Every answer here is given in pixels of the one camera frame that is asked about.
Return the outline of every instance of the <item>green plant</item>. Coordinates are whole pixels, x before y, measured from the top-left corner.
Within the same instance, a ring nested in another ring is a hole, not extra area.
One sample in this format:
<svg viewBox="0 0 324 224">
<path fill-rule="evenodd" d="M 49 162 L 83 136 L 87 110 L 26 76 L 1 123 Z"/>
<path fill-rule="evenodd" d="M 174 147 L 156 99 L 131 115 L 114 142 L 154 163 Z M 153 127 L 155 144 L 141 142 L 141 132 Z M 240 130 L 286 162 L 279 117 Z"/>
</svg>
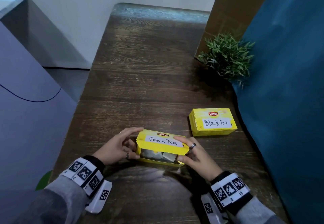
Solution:
<svg viewBox="0 0 324 224">
<path fill-rule="evenodd" d="M 243 82 L 250 76 L 249 68 L 253 55 L 249 55 L 254 43 L 235 40 L 231 34 L 218 34 L 205 39 L 208 51 L 201 52 L 197 59 L 216 70 L 224 79 Z"/>
</svg>

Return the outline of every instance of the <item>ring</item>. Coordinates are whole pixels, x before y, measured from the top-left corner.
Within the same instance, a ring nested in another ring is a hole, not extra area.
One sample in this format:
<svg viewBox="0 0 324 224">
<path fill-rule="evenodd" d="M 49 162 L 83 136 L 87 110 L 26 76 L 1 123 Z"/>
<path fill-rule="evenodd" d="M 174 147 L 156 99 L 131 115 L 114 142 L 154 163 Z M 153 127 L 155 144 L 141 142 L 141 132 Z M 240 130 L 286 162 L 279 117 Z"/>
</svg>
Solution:
<svg viewBox="0 0 324 224">
<path fill-rule="evenodd" d="M 192 150 L 195 146 L 196 146 L 196 144 L 193 143 L 193 144 L 189 147 L 189 149 Z"/>
</svg>

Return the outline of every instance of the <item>wooden table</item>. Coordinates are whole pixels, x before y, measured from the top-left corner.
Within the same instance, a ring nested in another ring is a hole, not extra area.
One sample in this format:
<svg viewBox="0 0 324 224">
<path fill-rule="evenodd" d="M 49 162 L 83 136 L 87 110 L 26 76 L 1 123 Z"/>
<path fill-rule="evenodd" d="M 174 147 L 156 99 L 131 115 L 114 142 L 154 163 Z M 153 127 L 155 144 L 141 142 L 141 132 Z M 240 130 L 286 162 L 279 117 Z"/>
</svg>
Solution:
<svg viewBox="0 0 324 224">
<path fill-rule="evenodd" d="M 208 86 L 208 75 L 192 59 L 207 18 L 203 12 L 117 6 L 52 179 L 125 127 L 190 136 L 188 115 L 193 108 L 230 108 L 238 130 L 198 141 L 223 169 L 237 172 L 253 194 L 287 221 L 268 173 L 242 131 L 232 87 L 221 82 Z M 207 223 L 194 185 L 199 179 L 191 179 L 186 167 L 181 170 L 184 177 L 172 170 L 176 169 L 127 161 L 109 167 L 106 174 L 113 188 L 103 211 L 86 214 L 80 223 Z"/>
</svg>

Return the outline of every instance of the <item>yellow box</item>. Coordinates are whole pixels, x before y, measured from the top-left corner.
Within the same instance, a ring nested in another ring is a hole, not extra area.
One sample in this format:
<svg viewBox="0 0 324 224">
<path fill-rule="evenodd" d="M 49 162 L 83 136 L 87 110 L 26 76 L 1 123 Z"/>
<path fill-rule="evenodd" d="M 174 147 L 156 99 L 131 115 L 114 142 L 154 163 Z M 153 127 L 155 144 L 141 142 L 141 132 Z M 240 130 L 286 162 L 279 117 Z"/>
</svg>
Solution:
<svg viewBox="0 0 324 224">
<path fill-rule="evenodd" d="M 229 108 L 192 109 L 189 120 L 193 136 L 228 135 L 237 130 Z"/>
<path fill-rule="evenodd" d="M 174 162 L 157 161 L 153 159 L 144 158 L 141 155 L 141 150 L 151 150 L 154 153 L 166 152 L 176 155 L 185 155 L 189 151 L 189 147 L 186 144 L 183 144 L 179 140 L 173 138 L 173 134 L 161 133 L 157 131 L 144 129 L 141 131 L 136 139 L 137 151 L 136 153 L 141 156 L 139 161 L 158 163 L 169 166 L 181 167 L 183 166 L 182 162 L 174 160 Z"/>
</svg>

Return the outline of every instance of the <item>black cable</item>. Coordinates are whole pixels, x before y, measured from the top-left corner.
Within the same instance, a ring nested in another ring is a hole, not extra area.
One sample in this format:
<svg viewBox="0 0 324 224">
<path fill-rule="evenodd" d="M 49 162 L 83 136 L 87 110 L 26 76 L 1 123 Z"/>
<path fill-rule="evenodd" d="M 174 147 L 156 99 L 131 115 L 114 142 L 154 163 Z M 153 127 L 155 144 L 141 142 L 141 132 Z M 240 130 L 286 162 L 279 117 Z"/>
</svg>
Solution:
<svg viewBox="0 0 324 224">
<path fill-rule="evenodd" d="M 25 100 L 25 101 L 29 101 L 29 102 L 35 102 L 35 103 L 46 102 L 46 101 L 49 101 L 49 100 L 51 100 L 51 99 L 54 99 L 54 98 L 59 94 L 59 92 L 60 92 L 61 89 L 62 89 L 62 88 L 60 88 L 60 90 L 57 92 L 57 94 L 55 94 L 54 97 L 52 97 L 52 98 L 50 98 L 50 99 L 48 99 L 48 100 L 43 100 L 43 101 L 33 101 L 33 100 L 28 100 L 28 99 L 24 99 L 24 98 L 22 98 L 22 97 L 19 97 L 18 95 L 14 94 L 12 91 L 10 91 L 10 90 L 7 89 L 6 87 L 2 86 L 1 84 L 0 84 L 0 86 L 3 87 L 3 88 L 4 88 L 5 90 L 7 90 L 8 92 L 10 92 L 11 94 L 13 94 L 13 95 L 15 95 L 16 97 L 20 98 L 20 99 L 23 99 L 23 100 Z"/>
</svg>

